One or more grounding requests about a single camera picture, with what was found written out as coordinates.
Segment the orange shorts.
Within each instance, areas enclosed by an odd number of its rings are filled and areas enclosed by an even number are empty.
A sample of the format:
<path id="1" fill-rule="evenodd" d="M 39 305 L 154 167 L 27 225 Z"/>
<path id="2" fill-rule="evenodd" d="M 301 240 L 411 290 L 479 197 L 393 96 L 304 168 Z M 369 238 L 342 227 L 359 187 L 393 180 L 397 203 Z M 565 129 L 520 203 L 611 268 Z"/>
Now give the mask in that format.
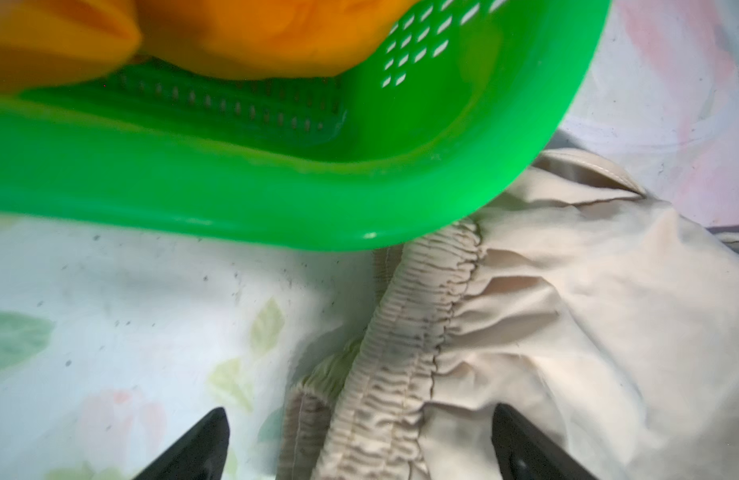
<path id="1" fill-rule="evenodd" d="M 329 77 L 411 1 L 0 1 L 0 93 L 106 76 L 138 56 L 225 80 Z"/>

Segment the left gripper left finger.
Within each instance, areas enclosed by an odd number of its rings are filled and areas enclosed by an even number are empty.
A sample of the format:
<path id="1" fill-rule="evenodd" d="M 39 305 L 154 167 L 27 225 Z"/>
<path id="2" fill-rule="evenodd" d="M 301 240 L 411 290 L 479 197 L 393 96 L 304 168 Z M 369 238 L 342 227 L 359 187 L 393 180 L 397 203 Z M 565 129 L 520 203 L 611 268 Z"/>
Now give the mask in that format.
<path id="1" fill-rule="evenodd" d="M 221 480 L 228 458 L 226 410 L 211 410 L 134 480 Z"/>

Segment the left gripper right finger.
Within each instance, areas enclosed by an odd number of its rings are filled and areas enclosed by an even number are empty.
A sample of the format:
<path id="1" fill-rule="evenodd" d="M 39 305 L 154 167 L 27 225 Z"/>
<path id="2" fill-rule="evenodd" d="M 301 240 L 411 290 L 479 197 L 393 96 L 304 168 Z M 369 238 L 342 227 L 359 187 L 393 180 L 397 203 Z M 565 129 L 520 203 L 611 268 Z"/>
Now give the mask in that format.
<path id="1" fill-rule="evenodd" d="M 497 404 L 491 443 L 503 479 L 595 480 L 595 476 L 513 406 Z"/>

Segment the green plastic basket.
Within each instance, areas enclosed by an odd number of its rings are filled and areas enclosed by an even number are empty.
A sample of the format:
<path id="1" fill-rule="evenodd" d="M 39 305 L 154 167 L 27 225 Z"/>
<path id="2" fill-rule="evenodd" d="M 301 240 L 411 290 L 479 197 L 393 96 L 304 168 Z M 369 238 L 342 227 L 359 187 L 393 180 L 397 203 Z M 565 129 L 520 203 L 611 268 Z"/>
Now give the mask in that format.
<path id="1" fill-rule="evenodd" d="M 0 95 L 0 211 L 367 250 L 489 203 L 547 144 L 605 1 L 421 1 L 365 62 L 231 82 L 150 55 Z"/>

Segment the beige shorts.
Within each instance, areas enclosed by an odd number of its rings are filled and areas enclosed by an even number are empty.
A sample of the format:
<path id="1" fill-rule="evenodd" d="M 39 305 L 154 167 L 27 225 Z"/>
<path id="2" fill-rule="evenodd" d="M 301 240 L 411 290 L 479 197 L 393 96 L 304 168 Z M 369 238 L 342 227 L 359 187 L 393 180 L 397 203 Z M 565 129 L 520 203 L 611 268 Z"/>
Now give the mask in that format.
<path id="1" fill-rule="evenodd" d="M 503 479 L 513 406 L 595 479 L 739 479 L 739 226 L 577 149 L 375 252 L 379 304 L 284 409 L 280 479 Z"/>

